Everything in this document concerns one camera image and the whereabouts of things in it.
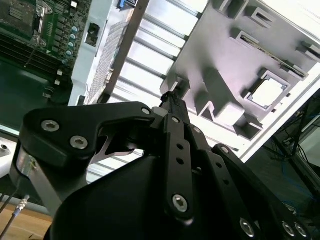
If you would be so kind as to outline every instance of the blue cable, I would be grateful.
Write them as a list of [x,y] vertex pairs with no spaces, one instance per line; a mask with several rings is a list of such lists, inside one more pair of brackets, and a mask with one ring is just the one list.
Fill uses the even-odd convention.
[[292,184],[293,186],[295,186],[297,189],[299,189],[303,194],[305,194],[306,196],[310,197],[311,199],[313,199],[314,201],[318,201],[310,192],[308,192],[307,190],[305,190],[301,185],[299,185],[297,182],[295,182],[293,179],[291,179],[290,177],[287,176],[286,174],[286,170],[285,170],[285,163],[282,162],[282,174],[285,177],[285,179]]
[[318,117],[318,116],[320,116],[320,114],[309,116],[308,119],[313,119],[313,118]]

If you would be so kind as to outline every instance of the green circuit board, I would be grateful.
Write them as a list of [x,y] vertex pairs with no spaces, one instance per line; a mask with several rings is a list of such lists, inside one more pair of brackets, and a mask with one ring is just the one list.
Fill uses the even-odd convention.
[[[7,43],[7,38],[10,38],[17,42],[12,45],[16,47],[13,52],[7,51],[3,47],[4,43],[0,42],[0,58],[24,57],[20,65],[28,68],[28,64],[33,64],[36,65],[35,68],[40,68],[40,60],[38,63],[35,60],[31,62],[30,58],[34,55],[43,58],[45,55],[47,72],[50,70],[50,61],[54,59],[62,65],[58,68],[64,69],[64,72],[69,72],[70,75],[82,42],[91,2],[91,0],[0,0],[0,41],[4,39],[3,42]],[[19,44],[26,47],[24,52]]]
[[73,67],[91,3],[83,0],[78,4],[77,10],[71,8],[70,11],[52,0],[48,0],[47,4],[52,6],[53,13],[48,14],[44,21],[42,39],[46,42],[46,47],[42,51]]

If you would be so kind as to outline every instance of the black metal bracket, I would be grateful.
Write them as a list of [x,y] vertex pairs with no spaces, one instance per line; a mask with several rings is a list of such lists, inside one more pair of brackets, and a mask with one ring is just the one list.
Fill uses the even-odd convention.
[[[154,112],[129,102],[25,116],[11,178],[39,194],[53,240],[311,239],[231,149],[208,145],[175,93],[162,100]],[[90,163],[135,149],[144,156],[86,184]]]

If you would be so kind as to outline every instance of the circuit board component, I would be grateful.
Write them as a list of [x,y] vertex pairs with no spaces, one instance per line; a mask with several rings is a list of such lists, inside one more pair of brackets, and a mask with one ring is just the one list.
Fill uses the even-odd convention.
[[0,60],[71,83],[91,2],[0,0]]

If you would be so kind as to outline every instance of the white panel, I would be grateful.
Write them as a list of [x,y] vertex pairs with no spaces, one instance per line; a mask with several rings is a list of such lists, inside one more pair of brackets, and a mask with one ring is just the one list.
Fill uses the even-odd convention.
[[100,179],[99,176],[96,176],[96,175],[94,175],[94,174],[92,174],[90,172],[88,172],[87,175],[86,175],[86,181],[88,183],[93,183],[93,182],[97,181],[98,179]]
[[178,33],[189,36],[198,19],[165,0],[150,0],[146,13]]
[[0,157],[0,179],[7,175],[10,171],[11,163],[16,151],[17,143],[0,137],[0,145],[5,145],[10,151],[9,155]]
[[208,4],[208,0],[180,0],[180,2],[190,6],[191,9],[199,13],[203,13]]
[[126,62],[120,76],[155,93],[158,96],[162,95],[160,92],[160,86],[163,83],[163,79],[142,70],[139,67]]
[[144,103],[149,108],[158,107],[161,104],[161,100],[159,98],[121,81],[117,82],[113,93],[129,100],[130,102]]
[[286,103],[275,113],[268,114],[268,121],[263,121],[264,131],[261,131],[249,145],[239,148],[238,156],[245,163],[261,146],[320,88],[320,63],[317,63],[309,76],[294,87]]
[[154,25],[151,22],[148,22],[146,20],[142,20],[140,28],[147,30],[148,32],[162,38],[163,40],[173,44],[174,46],[178,48],[182,48],[186,41],[181,39],[180,37],[173,35],[172,33],[162,29],[161,27],[158,27]]
[[143,151],[141,149],[136,149],[133,153],[141,157],[144,154],[144,152],[145,151]]
[[92,164],[89,166],[88,170],[92,173],[98,174],[100,176],[105,176],[112,172],[112,170],[105,168],[103,166],[99,166],[96,164]]
[[115,97],[110,97],[108,104],[118,104],[118,103],[123,103],[123,101],[115,98]]
[[137,155],[135,153],[132,153],[128,156],[117,156],[118,159],[121,159],[123,161],[126,161],[128,163],[131,163],[132,161],[138,159],[138,158],[141,158],[141,155]]
[[136,42],[132,44],[128,57],[164,75],[174,64],[171,59]]
[[106,159],[106,160],[102,160],[99,162],[102,165],[105,165],[107,167],[110,167],[112,169],[119,169],[121,167],[123,167],[124,165],[126,165],[124,162],[118,161],[116,159],[113,159],[112,157]]
[[270,8],[320,39],[320,3],[318,0],[261,0]]
[[180,48],[173,46],[172,44],[169,44],[165,41],[162,41],[144,31],[138,30],[136,36],[172,56],[177,57],[181,51]]

